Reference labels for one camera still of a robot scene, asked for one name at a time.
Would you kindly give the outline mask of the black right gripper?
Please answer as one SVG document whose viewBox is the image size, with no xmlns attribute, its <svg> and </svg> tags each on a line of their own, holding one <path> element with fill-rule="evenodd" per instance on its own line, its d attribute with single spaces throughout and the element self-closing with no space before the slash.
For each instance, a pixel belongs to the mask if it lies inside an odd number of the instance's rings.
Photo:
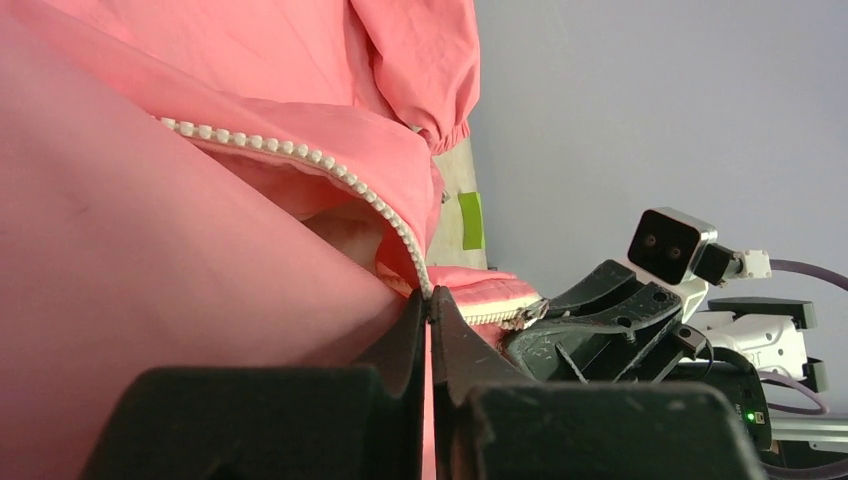
<svg viewBox="0 0 848 480">
<path fill-rule="evenodd" d="M 508 335 L 503 355 L 542 382 L 659 383 L 706 348 L 681 314 L 678 296 L 608 259 L 551 299 L 545 318 Z"/>
</svg>

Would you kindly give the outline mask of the pink zip-up jacket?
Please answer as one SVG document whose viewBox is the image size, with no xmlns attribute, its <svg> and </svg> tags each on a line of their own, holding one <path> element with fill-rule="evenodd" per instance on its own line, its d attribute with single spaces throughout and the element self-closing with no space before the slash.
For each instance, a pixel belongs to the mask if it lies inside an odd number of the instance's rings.
<svg viewBox="0 0 848 480">
<path fill-rule="evenodd" d="M 470 1 L 3 2 L 2 477 L 77 477 L 147 369 L 347 362 L 418 287 L 495 344 L 536 290 L 425 260 L 479 94 Z"/>
</svg>

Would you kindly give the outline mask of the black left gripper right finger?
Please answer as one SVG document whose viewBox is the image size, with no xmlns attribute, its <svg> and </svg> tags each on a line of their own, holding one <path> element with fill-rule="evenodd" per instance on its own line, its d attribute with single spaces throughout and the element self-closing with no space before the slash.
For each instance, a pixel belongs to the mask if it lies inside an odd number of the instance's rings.
<svg viewBox="0 0 848 480">
<path fill-rule="evenodd" d="M 439 479 L 762 479 L 736 411 L 699 383 L 541 383 L 431 300 Z"/>
</svg>

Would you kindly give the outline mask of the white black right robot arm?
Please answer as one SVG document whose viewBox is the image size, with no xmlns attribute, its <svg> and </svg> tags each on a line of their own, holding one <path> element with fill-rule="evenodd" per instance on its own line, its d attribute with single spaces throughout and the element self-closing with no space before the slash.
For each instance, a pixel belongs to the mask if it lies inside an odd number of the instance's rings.
<svg viewBox="0 0 848 480">
<path fill-rule="evenodd" d="M 755 447 L 772 444 L 765 383 L 825 387 L 822 361 L 807 354 L 810 302 L 713 299 L 706 309 L 632 266 L 607 260 L 550 300 L 545 316 L 509 334 L 504 356 L 543 382 L 702 382 L 719 390 Z"/>
</svg>

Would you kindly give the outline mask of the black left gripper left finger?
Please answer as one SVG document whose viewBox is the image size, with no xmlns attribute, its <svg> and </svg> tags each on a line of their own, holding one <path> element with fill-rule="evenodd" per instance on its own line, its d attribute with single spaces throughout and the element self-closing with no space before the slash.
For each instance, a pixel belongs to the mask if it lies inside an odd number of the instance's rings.
<svg viewBox="0 0 848 480">
<path fill-rule="evenodd" d="M 155 368 L 124 392 L 85 479 L 417 479 L 426 302 L 343 367 Z"/>
</svg>

